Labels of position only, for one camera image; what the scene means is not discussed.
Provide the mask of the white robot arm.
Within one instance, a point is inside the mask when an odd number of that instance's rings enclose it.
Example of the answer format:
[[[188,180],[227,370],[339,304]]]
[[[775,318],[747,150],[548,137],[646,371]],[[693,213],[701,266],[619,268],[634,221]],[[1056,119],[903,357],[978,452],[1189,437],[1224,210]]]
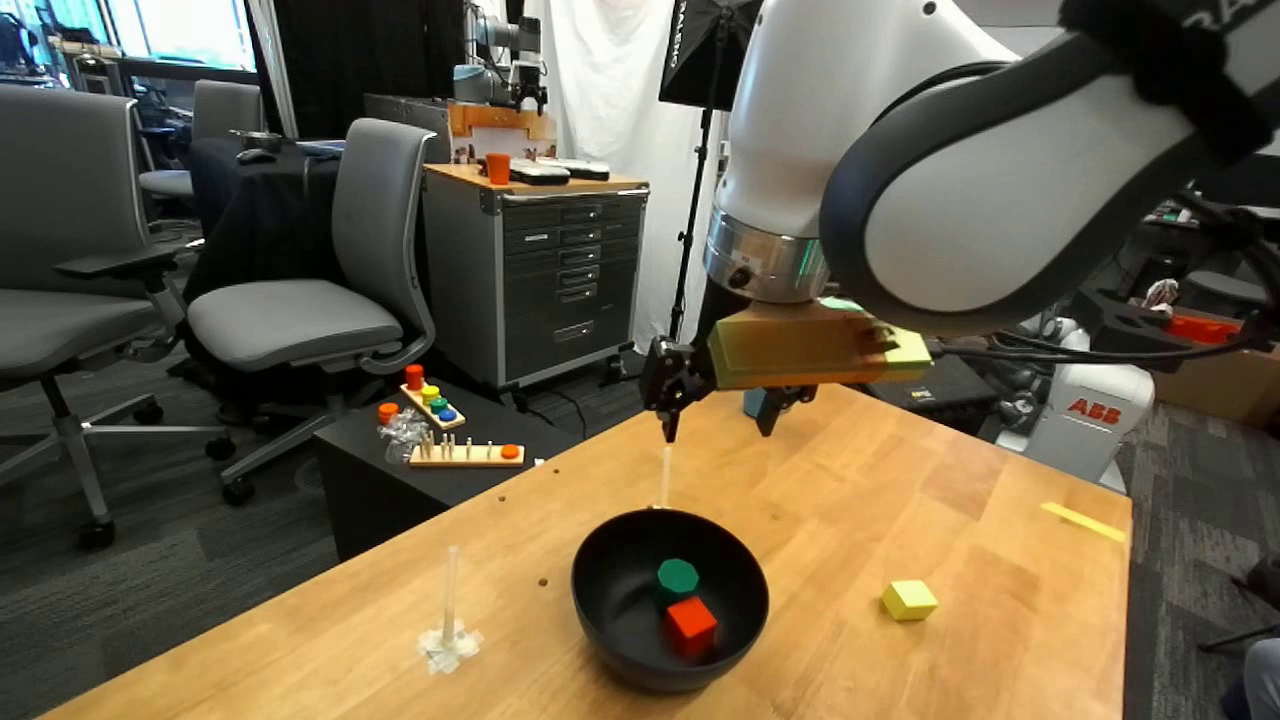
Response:
[[[663,427],[712,394],[863,385],[903,328],[1012,328],[1160,196],[1273,142],[1280,0],[1059,0],[1017,54],[962,0],[763,0],[709,280],[737,300],[649,353]]]

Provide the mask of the white ABB robot base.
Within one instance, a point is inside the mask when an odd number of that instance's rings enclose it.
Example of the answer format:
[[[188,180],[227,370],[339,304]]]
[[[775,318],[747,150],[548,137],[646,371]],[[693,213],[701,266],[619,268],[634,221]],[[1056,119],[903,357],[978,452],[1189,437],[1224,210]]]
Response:
[[[1136,366],[1056,366],[1028,455],[1101,480],[1154,399],[1158,380]]]

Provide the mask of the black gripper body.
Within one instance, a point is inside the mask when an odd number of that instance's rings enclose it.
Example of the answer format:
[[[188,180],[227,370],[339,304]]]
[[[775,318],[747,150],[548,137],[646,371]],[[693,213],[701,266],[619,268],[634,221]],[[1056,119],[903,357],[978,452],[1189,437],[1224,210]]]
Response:
[[[654,342],[641,366],[641,395],[649,407],[689,407],[718,387],[704,343]]]

